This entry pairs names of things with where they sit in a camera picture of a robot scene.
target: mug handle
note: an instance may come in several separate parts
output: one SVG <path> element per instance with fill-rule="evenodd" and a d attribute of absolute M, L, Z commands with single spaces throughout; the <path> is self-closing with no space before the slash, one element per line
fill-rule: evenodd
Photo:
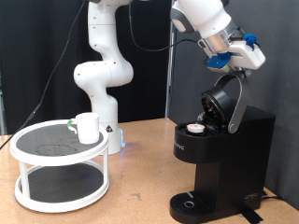
<path fill-rule="evenodd" d="M 67 125 L 67 128 L 68 128 L 70 131 L 73 131 L 75 134 L 77 134 L 77 130 L 71 126 L 71 124 L 72 124 L 73 122 L 74 122 L 74 121 L 71 119 L 71 120 L 69 120 L 69 121 L 66 123 L 66 125 Z"/>

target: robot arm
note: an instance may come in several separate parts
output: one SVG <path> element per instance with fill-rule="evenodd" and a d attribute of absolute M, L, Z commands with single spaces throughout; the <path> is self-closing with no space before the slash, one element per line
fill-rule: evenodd
<path fill-rule="evenodd" d="M 79 64 L 74 72 L 76 84 L 89 96 L 92 112 L 99 115 L 100 125 L 109 135 L 109 154 L 124 147 L 118 126 L 118 102 L 107 94 L 107 87 L 131 82 L 133 67 L 122 57 L 116 35 L 115 12 L 130 0 L 89 0 L 88 31 L 92 49 L 103 61 Z"/>
<path fill-rule="evenodd" d="M 209 60 L 206 66 L 216 72 L 258 69 L 265 62 L 259 41 L 235 26 L 224 8 L 229 0 L 177 0 L 171 19 L 183 33 L 199 32 L 198 44 Z"/>

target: black coffee maker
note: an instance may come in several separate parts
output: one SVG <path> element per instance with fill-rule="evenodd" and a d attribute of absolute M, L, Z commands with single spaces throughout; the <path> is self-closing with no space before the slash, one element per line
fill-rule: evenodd
<path fill-rule="evenodd" d="M 223 91 L 233 78 L 240 84 L 236 102 Z M 275 116 L 248 106 L 249 84 L 240 72 L 221 77 L 202 94 L 205 110 L 195 133 L 176 127 L 175 156 L 196 164 L 194 191 L 170 201 L 170 215 L 182 223 L 205 223 L 260 208 Z"/>

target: white two-tier stand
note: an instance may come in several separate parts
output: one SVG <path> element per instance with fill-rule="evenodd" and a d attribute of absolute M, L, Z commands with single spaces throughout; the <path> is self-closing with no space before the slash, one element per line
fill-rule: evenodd
<path fill-rule="evenodd" d="M 10 153 L 14 158 L 16 158 L 20 163 L 20 170 L 21 170 L 21 176 L 18 178 L 15 186 L 15 196 L 17 201 L 23 205 L 24 207 L 27 207 L 31 210 L 35 210 L 38 212 L 44 212 L 44 213 L 61 213 L 61 212 L 67 212 L 76 210 L 82 207 L 85 207 L 91 203 L 96 202 L 99 200 L 108 190 L 109 187 L 109 178 L 108 178 L 108 134 L 107 131 L 100 127 L 100 133 L 102 134 L 102 140 L 98 142 L 98 144 L 92 145 L 91 148 L 85 149 L 84 151 L 81 151 L 79 153 L 71 153 L 70 155 L 62 155 L 62 156 L 51 156 L 51 155 L 34 155 L 33 153 L 27 152 L 26 150 L 23 150 L 22 148 L 18 148 L 18 141 L 28 134 L 29 132 L 32 132 L 33 130 L 42 130 L 42 129 L 48 129 L 50 126 L 60 125 L 59 127 L 66 128 L 66 123 L 68 120 L 62 119 L 62 120 L 55 120 L 55 121 L 47 121 L 43 123 L 38 123 L 32 126 L 29 126 L 19 132 L 17 132 L 13 138 L 11 139 L 10 144 Z M 50 139 L 54 136 L 55 132 L 49 133 L 49 136 L 45 138 L 46 142 L 49 142 Z M 103 154 L 103 166 L 98 164 L 97 162 L 91 161 L 92 158 Z M 34 166 L 27 169 L 27 163 L 33 164 Z M 33 200 L 31 198 L 31 190 L 30 188 L 30 178 L 28 178 L 28 175 L 33 174 L 34 172 L 38 171 L 39 169 L 44 169 L 47 167 L 66 167 L 68 165 L 74 165 L 74 164 L 81 164 L 81 166 L 85 167 L 84 169 L 91 168 L 91 171 L 95 170 L 95 172 L 100 172 L 100 176 L 103 177 L 101 185 L 98 187 L 98 189 L 93 190 L 89 195 L 84 195 L 82 198 L 76 198 L 74 201 L 68 201 L 66 202 L 42 202 L 43 200 L 37 201 Z M 87 176 L 83 176 L 82 181 L 86 181 Z"/>

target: black cable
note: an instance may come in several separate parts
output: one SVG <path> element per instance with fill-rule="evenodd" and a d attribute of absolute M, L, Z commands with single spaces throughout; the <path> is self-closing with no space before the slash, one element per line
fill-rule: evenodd
<path fill-rule="evenodd" d="M 272 197 L 262 197 L 262 201 L 268 200 L 268 199 L 278 199 L 284 201 L 281 197 L 279 196 L 272 196 Z"/>
<path fill-rule="evenodd" d="M 190 41 L 190 42 L 193 42 L 193 43 L 196 43 L 196 44 L 197 44 L 197 41 L 195 41 L 195 40 L 182 39 L 182 40 L 180 40 L 179 42 L 177 42 L 177 43 L 175 43 L 175 44 L 173 44 L 173 45 L 171 45 L 171 46 L 162 48 L 162 49 L 144 49 L 144 48 L 140 47 L 140 46 L 136 43 L 135 38 L 134 38 L 134 35 L 133 35 L 132 17 L 131 17 L 131 3 L 132 3 L 132 0 L 130 0 L 130 3 L 129 3 L 129 19 L 130 19 L 131 37 L 132 37 L 132 39 L 133 39 L 134 44 L 135 44 L 139 49 L 142 49 L 142 50 L 144 50 L 144 51 L 149 51 L 149 52 L 158 52 L 158 51 L 162 51 L 162 50 L 165 50 L 165 49 L 170 49 L 170 48 L 174 47 L 176 44 L 179 44 L 179 43 L 181 43 L 181 42 L 183 42 L 183 41 Z"/>
<path fill-rule="evenodd" d="M 41 100 L 40 100 L 39 104 L 37 105 L 37 107 L 36 107 L 36 109 L 34 110 L 34 112 L 32 112 L 31 115 L 28 117 L 28 119 L 24 122 L 24 124 L 18 129 L 18 131 L 21 130 L 23 127 L 25 127 L 26 124 L 27 124 L 27 123 L 28 123 L 28 122 L 35 116 L 37 110 L 39 109 L 39 107 L 40 107 L 41 104 L 43 103 L 44 98 L 45 98 L 45 93 L 46 93 L 46 90 L 47 90 L 47 88 L 48 88 L 48 86 L 49 86 L 50 80 L 51 80 L 51 78 L 52 78 L 52 76 L 53 76 L 53 74 L 54 74 L 56 68 L 58 67 L 58 65 L 60 64 L 60 62 L 62 61 L 62 59 L 63 59 L 63 57 L 64 57 L 64 55 L 65 55 L 65 52 L 66 52 L 66 49 L 67 49 L 68 44 L 69 44 L 69 40 L 70 40 L 70 37 L 71 37 L 71 33 L 72 33 L 72 30 L 73 30 L 73 27 L 74 27 L 75 22 L 76 22 L 76 20 L 77 20 L 77 18 L 78 18 L 78 15 L 80 14 L 81 10 L 83 9 L 84 3 L 85 3 L 85 0 L 83 0 L 82 5 L 81 5 L 81 7 L 80 7 L 80 10 L 78 11 L 78 14 L 77 14 L 76 18 L 74 19 L 73 24 L 72 24 L 72 26 L 71 26 L 71 28 L 70 28 L 70 30 L 69 30 L 68 38 L 67 38 L 67 41 L 66 41 L 66 44 L 65 44 L 65 47 L 64 47 L 64 51 L 63 51 L 62 55 L 60 56 L 60 59 L 59 59 L 58 62 L 56 63 L 56 65 L 55 65 L 53 71 L 52 71 L 51 74 L 50 74 L 50 77 L 49 77 L 49 79 L 48 79 L 47 85 L 46 85 L 46 87 L 45 87 L 45 89 L 44 89 L 44 92 L 43 92 L 43 94 L 42 94 L 42 97 L 41 97 Z M 12 135 L 8 138 L 8 140 L 7 140 L 7 141 L 0 147 L 0 150 L 2 149 L 2 147 L 4 147 L 4 146 L 7 144 L 7 142 L 9 142 L 9 140 L 10 140 L 16 133 L 12 134 Z"/>

